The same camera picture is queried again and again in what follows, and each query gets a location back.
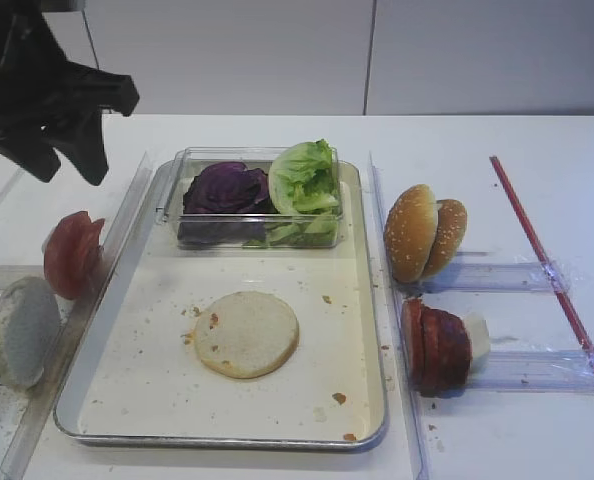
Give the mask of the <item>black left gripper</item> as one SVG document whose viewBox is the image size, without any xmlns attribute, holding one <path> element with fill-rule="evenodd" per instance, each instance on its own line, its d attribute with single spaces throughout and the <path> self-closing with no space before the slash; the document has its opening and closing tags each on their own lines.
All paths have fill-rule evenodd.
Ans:
<svg viewBox="0 0 594 480">
<path fill-rule="evenodd" d="M 99 186 L 109 170 L 102 111 L 66 115 L 66 85 L 79 104 L 124 117 L 140 100 L 131 76 L 68 62 L 36 1 L 0 1 L 0 155 L 47 183 L 62 153 Z"/>
</svg>

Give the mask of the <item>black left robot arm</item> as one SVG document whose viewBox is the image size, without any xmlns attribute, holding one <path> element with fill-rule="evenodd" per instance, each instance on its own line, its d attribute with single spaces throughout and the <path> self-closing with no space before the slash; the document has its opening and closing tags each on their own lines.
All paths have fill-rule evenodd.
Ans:
<svg viewBox="0 0 594 480">
<path fill-rule="evenodd" d="M 0 154 L 50 182 L 66 157 L 93 186 L 108 172 L 102 114 L 130 116 L 133 79 L 68 59 L 46 13 L 81 12 L 82 1 L 0 1 Z"/>
</svg>

